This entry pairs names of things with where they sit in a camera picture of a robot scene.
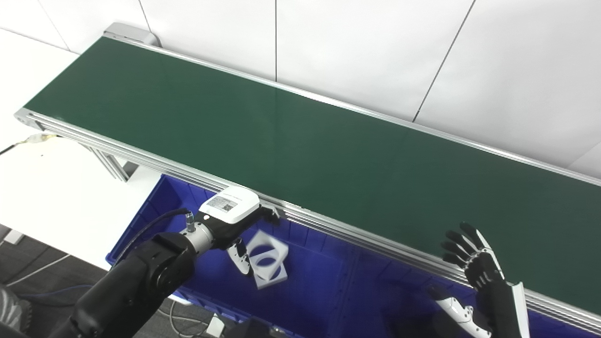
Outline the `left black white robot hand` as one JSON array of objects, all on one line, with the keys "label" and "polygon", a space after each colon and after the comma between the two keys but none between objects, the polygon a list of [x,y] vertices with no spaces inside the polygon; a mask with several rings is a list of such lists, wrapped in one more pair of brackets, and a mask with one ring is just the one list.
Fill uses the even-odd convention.
[{"label": "left black white robot hand", "polygon": [[262,205],[254,191],[230,186],[202,203],[181,233],[197,256],[214,249],[226,251],[243,275],[252,276],[254,269],[242,234],[261,220],[279,225],[279,219],[277,208]]}]

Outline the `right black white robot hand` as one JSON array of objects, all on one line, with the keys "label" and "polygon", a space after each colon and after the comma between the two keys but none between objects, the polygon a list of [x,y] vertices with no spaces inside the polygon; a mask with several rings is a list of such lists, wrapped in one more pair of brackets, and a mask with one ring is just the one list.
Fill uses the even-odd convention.
[{"label": "right black white robot hand", "polygon": [[479,229],[462,222],[461,233],[449,230],[441,243],[443,261],[460,268],[476,292],[477,306],[463,305],[447,290],[427,288],[455,325],[472,338],[529,338],[529,316],[522,282],[509,282],[494,250]]}]

